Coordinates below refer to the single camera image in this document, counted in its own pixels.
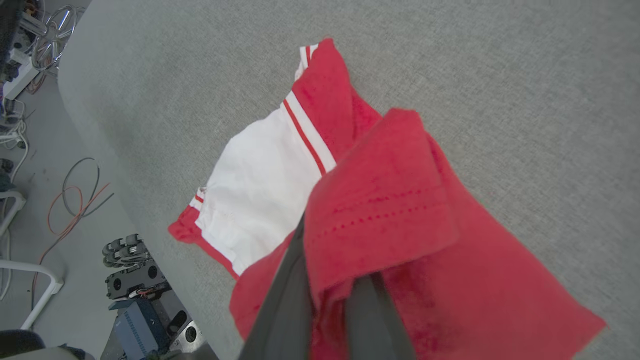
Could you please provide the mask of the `white metal tube frame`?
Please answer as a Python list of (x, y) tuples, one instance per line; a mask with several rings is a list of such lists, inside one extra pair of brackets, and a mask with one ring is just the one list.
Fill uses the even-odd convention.
[[(3, 210), (0, 206), (0, 239), (2, 236), (9, 230), (10, 224), (13, 221), (14, 217), (20, 210), (23, 209), (26, 203), (26, 198), (22, 193), (10, 190), (0, 192), (0, 199), (4, 201), (4, 204), (11, 203), (11, 207), (8, 210)], [(55, 273), (50, 271), (50, 269), (46, 268), (41, 264), (34, 264), (28, 262), (20, 262), (17, 260), (10, 259), (0, 259), (0, 270), (7, 271), (24, 271), (24, 272), (32, 272), (34, 274), (43, 274), (48, 276), (49, 284), (43, 292), (42, 296), (39, 297), (39, 300), (35, 303), (34, 307), (27, 315), (25, 321), (23, 321), (20, 329), (21, 330), (30, 330), (32, 325), (41, 314), (42, 310), (47, 305), (48, 301), (50, 301), (51, 297), (57, 294), (64, 285), (64, 280), (61, 276), (57, 276)]]

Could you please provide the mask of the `blue grey electronics box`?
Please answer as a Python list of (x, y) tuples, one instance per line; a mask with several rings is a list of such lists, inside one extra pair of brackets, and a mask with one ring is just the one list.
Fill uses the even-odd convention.
[(113, 330), (126, 360), (147, 360), (150, 355), (169, 351), (169, 336), (151, 301), (141, 298), (117, 300), (109, 309), (118, 312)]

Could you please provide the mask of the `white power strip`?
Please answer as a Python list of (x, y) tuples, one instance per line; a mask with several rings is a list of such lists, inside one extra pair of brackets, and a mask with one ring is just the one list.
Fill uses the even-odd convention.
[(30, 55), (16, 48), (9, 54), (9, 60), (0, 73), (0, 83), (2, 83), (2, 97), (6, 100), (14, 100), (40, 71), (34, 68)]

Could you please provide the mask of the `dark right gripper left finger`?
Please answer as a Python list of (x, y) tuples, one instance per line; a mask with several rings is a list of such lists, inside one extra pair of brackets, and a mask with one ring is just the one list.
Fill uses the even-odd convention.
[(313, 333), (301, 217), (238, 360), (309, 360)]

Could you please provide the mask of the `grey fabric sofa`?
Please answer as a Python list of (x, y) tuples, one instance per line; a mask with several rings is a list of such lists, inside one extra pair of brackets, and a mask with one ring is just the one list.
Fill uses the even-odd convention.
[(62, 102), (218, 358), (243, 346), (233, 278), (167, 228), (324, 38), (606, 321), (576, 360), (640, 360), (640, 0), (91, 0)]

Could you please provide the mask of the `dark padded seat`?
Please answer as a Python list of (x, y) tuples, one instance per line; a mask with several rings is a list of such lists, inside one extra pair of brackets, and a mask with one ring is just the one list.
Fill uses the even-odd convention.
[(0, 331), (0, 360), (96, 360), (85, 350), (66, 344), (47, 347), (35, 332), (23, 329)]

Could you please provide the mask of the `robot mobile base with wheels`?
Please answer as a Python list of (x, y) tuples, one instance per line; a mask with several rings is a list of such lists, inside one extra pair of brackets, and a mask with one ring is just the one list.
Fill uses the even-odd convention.
[[(105, 279), (110, 304), (126, 299), (149, 300), (167, 332), (167, 353), (149, 355), (146, 360), (219, 360), (138, 234), (107, 243), (102, 255), (103, 264), (115, 269)], [(126, 360), (114, 326), (100, 360)]]

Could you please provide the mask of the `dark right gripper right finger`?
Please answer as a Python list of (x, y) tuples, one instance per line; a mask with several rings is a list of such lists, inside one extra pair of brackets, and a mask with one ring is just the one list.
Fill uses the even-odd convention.
[(350, 360), (416, 360), (402, 318), (380, 272), (354, 281), (345, 301)]

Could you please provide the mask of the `red white Bulls jersey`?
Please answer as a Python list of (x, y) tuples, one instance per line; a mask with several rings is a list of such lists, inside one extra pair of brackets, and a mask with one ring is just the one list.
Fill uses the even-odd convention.
[(279, 107), (167, 229), (233, 276), (245, 342), (302, 217), (308, 360), (350, 360), (345, 303), (376, 272), (416, 360), (572, 360), (606, 327), (469, 193), (418, 112), (373, 109), (330, 38), (299, 56)]

